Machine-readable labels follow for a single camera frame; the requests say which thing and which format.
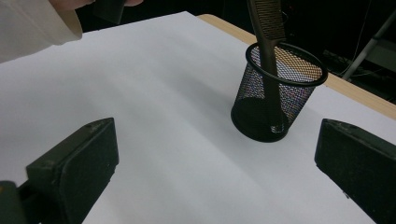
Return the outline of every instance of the wooden table edge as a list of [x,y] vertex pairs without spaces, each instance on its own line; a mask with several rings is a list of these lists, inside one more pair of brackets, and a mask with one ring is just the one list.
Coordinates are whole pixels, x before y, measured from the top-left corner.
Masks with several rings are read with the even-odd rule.
[[[244,43],[251,45],[256,42],[256,37],[253,34],[240,29],[239,27],[236,27],[214,15],[204,14],[198,16],[198,18],[219,28],[227,34],[232,35]],[[364,89],[361,89],[350,82],[341,79],[340,77],[329,74],[329,77],[324,84],[356,102],[366,105],[389,118],[396,119],[396,105]]]

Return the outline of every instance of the comb teeth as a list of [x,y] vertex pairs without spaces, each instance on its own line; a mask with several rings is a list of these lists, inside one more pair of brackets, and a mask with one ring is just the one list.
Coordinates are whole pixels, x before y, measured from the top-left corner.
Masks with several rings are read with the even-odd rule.
[[255,5],[259,22],[265,37],[271,40],[284,39],[285,29],[283,28],[280,1],[255,1]]

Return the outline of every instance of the black mesh pencil cup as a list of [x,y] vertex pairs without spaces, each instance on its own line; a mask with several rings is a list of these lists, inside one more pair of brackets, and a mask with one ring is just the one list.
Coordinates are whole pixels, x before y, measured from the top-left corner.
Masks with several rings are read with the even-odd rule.
[[277,76],[261,69],[257,43],[247,48],[247,67],[231,112],[235,127],[260,142],[285,137],[315,87],[328,75],[320,60],[303,49],[279,43],[275,52]]

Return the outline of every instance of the dark background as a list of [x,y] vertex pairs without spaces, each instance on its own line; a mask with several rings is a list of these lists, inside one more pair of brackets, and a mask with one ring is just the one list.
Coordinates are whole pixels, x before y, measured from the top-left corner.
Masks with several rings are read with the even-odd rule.
[[[281,0],[281,4],[287,41],[315,54],[338,76],[396,8],[395,0]],[[77,10],[84,32],[115,25],[93,16],[93,5]],[[254,33],[246,0],[145,0],[139,6],[126,7],[121,24],[181,11],[212,14]],[[396,22],[384,37],[396,43]],[[360,76],[362,71],[358,70],[351,81],[395,103],[394,72],[366,61],[361,66],[363,73],[369,72]]]

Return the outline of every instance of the white tabletop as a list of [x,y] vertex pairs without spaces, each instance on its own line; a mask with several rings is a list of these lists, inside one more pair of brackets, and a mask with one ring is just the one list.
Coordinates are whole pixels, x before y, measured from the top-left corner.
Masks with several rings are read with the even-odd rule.
[[251,140],[230,118],[247,47],[184,12],[0,64],[0,180],[113,117],[120,165],[84,223],[374,223],[317,168],[318,130],[396,144],[396,121],[320,86],[283,140]]

